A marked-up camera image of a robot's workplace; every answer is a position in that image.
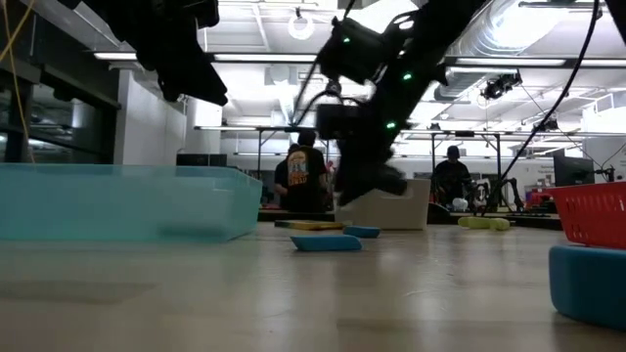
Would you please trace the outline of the long ceiling light bar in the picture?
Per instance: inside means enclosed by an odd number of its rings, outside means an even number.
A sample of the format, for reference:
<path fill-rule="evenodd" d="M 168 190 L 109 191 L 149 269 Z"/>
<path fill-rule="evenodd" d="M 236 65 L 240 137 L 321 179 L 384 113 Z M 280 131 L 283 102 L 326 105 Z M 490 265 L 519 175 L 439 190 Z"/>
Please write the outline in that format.
<path fill-rule="evenodd" d="M 136 62 L 131 52 L 95 52 L 97 60 L 109 62 Z M 316 56 L 311 54 L 246 54 L 218 53 L 213 55 L 217 63 L 224 64 L 312 64 Z M 489 67 L 573 67 L 576 58 L 533 58 L 533 57 L 446 57 L 450 66 L 489 66 Z M 589 69 L 626 68 L 626 59 L 583 59 L 581 66 Z"/>

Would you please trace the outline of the yellow crayon box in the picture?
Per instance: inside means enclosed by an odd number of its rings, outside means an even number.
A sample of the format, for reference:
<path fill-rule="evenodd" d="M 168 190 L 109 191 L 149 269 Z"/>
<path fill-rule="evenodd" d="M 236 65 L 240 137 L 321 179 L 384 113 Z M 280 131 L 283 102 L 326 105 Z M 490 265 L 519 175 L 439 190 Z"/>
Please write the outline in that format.
<path fill-rule="evenodd" d="M 330 231 L 342 230 L 344 225 L 333 221 L 313 220 L 277 220 L 274 222 L 277 228 L 294 229 L 301 231 Z"/>

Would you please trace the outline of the silver ventilation duct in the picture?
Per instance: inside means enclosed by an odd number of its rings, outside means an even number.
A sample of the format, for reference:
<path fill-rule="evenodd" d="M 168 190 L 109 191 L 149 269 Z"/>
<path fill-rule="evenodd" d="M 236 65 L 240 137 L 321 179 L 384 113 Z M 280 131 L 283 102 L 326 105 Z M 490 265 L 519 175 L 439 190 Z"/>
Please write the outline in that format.
<path fill-rule="evenodd" d="M 514 74 L 520 68 L 572 67 L 571 58 L 559 58 L 552 52 L 532 57 L 526 52 L 583 11 L 590 12 L 594 20 L 603 13 L 594 11 L 591 1 L 491 0 L 448 50 L 448 83 L 436 87 L 434 100 L 452 103 L 486 79 Z"/>

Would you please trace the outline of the yellow-green handled pliers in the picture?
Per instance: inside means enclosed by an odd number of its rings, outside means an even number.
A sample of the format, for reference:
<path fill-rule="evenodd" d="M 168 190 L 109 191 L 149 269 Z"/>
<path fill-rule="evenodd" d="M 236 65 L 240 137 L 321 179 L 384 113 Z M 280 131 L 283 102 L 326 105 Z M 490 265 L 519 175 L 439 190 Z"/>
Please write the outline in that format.
<path fill-rule="evenodd" d="M 458 225 L 474 230 L 489 229 L 493 231 L 507 231 L 511 227 L 509 220 L 504 218 L 488 218 L 488 217 L 461 217 Z"/>

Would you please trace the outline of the red plastic mesh basket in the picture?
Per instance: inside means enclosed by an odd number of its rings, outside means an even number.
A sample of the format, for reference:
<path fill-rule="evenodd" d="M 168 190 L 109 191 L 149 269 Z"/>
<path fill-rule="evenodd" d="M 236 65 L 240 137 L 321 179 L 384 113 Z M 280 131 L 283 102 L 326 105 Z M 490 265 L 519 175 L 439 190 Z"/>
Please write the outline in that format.
<path fill-rule="evenodd" d="M 626 249 L 626 182 L 548 190 L 570 242 Z"/>

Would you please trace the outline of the black distant table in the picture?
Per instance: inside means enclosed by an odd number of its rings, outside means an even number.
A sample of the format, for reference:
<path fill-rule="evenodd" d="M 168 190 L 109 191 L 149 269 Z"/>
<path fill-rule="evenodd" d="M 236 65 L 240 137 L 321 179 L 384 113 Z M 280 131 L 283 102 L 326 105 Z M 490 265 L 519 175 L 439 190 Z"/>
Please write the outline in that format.
<path fill-rule="evenodd" d="M 457 224 L 461 217 L 470 216 L 469 213 L 428 214 L 428 225 L 452 225 Z M 505 218 L 513 225 L 524 228 L 561 231 L 562 226 L 559 217 L 555 214 L 541 216 L 540 214 L 513 214 L 513 213 L 486 213 L 489 218 Z M 277 209 L 261 209 L 258 213 L 258 222 L 274 222 L 282 220 L 311 220 L 311 221 L 334 221 L 332 212 L 325 213 L 296 213 Z"/>

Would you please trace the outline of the black distant workstation frame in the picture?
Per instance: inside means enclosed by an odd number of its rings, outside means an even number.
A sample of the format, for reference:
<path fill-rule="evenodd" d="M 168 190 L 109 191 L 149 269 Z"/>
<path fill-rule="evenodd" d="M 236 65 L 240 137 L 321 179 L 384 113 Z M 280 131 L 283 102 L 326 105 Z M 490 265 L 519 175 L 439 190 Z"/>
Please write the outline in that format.
<path fill-rule="evenodd" d="M 260 173 L 260 163 L 262 146 L 270 140 L 278 132 L 285 134 L 302 132 L 306 130 L 312 130 L 312 127 L 288 127 L 288 126 L 256 126 L 252 128 L 253 131 L 258 133 L 257 143 L 257 173 Z M 429 154 L 412 154 L 404 153 L 403 151 L 395 152 L 394 158 L 407 158 L 407 159 L 429 159 L 430 160 L 430 172 L 433 173 L 437 164 L 438 156 L 436 154 L 437 149 L 445 142 L 459 139 L 461 142 L 468 140 L 479 139 L 484 142 L 489 148 L 491 148 L 495 155 L 475 155 L 473 158 L 478 160 L 493 160 L 496 165 L 496 174 L 499 178 L 506 178 L 507 171 L 503 168 L 502 157 L 502 138 L 505 135 L 509 135 L 509 132 L 501 131 L 473 131 L 473 130 L 401 130 L 399 136 L 392 142 L 392 145 L 402 146 L 405 142 L 409 143 L 410 148 L 415 146 L 412 141 L 428 141 Z"/>

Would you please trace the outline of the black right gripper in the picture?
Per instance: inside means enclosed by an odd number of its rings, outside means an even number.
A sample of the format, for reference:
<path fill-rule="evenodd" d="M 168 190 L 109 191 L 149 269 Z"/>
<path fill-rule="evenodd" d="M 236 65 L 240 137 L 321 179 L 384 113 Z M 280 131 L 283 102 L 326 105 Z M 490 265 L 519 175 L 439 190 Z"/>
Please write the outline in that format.
<path fill-rule="evenodd" d="M 338 204 L 347 205 L 372 190 L 402 196 L 407 180 L 387 164 L 393 155 L 396 123 L 352 123 L 341 143 L 341 166 L 335 176 Z"/>

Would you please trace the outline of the dark computer monitor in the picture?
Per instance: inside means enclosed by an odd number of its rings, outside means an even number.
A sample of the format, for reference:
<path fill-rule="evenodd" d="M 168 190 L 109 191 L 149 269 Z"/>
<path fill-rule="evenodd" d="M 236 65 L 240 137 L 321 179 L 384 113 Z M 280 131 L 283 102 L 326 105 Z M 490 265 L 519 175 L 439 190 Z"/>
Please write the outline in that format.
<path fill-rule="evenodd" d="M 557 187 L 595 183 L 594 163 L 590 159 L 555 155 L 553 161 Z"/>
<path fill-rule="evenodd" d="M 178 154 L 176 155 L 177 166 L 226 166 L 225 154 Z"/>

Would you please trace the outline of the teal translucent plastic tray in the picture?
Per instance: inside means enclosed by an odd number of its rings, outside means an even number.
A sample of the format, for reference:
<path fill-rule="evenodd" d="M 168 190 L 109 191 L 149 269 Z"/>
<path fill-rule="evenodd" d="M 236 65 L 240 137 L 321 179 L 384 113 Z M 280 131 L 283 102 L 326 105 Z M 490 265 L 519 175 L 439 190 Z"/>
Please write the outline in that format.
<path fill-rule="evenodd" d="M 0 163 L 0 240 L 226 242 L 261 191 L 228 167 Z"/>

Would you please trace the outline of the person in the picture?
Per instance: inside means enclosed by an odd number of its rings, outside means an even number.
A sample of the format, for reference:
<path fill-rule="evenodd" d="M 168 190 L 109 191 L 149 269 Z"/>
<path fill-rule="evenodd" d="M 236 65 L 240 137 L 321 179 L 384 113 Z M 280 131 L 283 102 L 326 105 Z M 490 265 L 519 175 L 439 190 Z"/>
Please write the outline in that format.
<path fill-rule="evenodd" d="M 287 156 L 278 163 L 275 169 L 274 190 L 280 197 L 279 206 L 283 210 L 288 209 L 288 157 L 290 153 L 298 149 L 298 144 L 292 144 L 288 150 Z"/>
<path fill-rule="evenodd" d="M 326 211 L 327 167 L 323 154 L 314 148 L 316 133 L 299 133 L 298 147 L 287 157 L 287 210 L 321 213 Z"/>
<path fill-rule="evenodd" d="M 446 159 L 437 163 L 432 175 L 438 202 L 451 206 L 455 198 L 464 198 L 465 187 L 471 177 L 468 168 L 460 161 L 461 153 L 457 146 L 447 149 Z"/>

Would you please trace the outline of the red distant object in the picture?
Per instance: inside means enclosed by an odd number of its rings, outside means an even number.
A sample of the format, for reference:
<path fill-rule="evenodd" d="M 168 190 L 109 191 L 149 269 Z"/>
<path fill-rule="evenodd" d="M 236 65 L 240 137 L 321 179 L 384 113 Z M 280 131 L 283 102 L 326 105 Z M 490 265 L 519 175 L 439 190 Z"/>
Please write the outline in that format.
<path fill-rule="evenodd" d="M 525 194 L 525 208 L 545 207 L 546 202 L 553 202 L 553 196 L 544 189 L 532 189 Z"/>

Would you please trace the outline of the blue eraser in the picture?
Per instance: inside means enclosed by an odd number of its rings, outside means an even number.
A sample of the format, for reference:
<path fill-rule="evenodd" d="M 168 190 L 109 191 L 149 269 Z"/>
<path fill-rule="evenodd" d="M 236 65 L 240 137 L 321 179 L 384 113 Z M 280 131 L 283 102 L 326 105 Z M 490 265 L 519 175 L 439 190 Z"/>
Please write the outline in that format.
<path fill-rule="evenodd" d="M 359 239 L 348 235 L 292 236 L 291 241 L 300 251 L 354 251 L 362 249 Z"/>
<path fill-rule="evenodd" d="M 626 330 L 626 250 L 556 245 L 549 251 L 549 279 L 562 315 Z"/>
<path fill-rule="evenodd" d="M 380 235 L 380 228 L 363 226 L 346 226 L 343 233 L 360 239 L 375 239 Z"/>

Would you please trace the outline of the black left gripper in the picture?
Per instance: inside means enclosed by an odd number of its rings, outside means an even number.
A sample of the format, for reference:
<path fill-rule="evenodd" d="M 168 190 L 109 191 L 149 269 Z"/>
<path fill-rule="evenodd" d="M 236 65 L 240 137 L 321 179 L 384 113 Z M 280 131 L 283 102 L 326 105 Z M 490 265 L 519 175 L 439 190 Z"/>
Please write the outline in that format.
<path fill-rule="evenodd" d="M 156 68 L 168 102 L 181 95 L 218 106 L 228 103 L 227 87 L 200 47 L 200 28 L 219 23 L 218 0 L 85 0 L 85 4 L 128 43 L 145 68 Z"/>

